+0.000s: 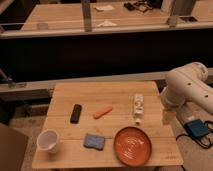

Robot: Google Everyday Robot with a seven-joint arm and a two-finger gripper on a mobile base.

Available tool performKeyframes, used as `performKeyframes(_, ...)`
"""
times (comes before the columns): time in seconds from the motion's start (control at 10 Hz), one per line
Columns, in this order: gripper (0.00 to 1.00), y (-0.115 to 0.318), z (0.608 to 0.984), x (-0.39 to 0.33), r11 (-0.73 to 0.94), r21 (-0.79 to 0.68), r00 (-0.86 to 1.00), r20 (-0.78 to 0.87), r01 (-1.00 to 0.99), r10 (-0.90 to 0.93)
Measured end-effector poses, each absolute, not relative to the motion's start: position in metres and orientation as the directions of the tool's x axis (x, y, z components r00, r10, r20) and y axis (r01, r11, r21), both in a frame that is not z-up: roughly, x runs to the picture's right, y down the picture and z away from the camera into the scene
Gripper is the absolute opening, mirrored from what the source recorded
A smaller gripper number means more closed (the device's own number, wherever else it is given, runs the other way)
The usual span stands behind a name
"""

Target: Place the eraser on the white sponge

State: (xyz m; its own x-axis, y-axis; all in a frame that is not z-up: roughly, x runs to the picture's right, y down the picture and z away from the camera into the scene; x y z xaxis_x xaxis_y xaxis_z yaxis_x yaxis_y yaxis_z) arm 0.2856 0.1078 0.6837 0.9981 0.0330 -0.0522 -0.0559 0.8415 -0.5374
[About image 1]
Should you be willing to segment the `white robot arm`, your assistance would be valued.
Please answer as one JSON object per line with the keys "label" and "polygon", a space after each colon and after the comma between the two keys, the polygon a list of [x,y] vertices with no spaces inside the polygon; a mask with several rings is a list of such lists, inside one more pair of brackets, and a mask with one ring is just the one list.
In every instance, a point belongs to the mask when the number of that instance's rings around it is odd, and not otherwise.
{"label": "white robot arm", "polygon": [[208,69],[200,62],[192,62],[166,73],[166,86],[160,94],[164,125],[173,120],[186,101],[194,102],[213,115],[213,88],[205,83],[207,78]]}

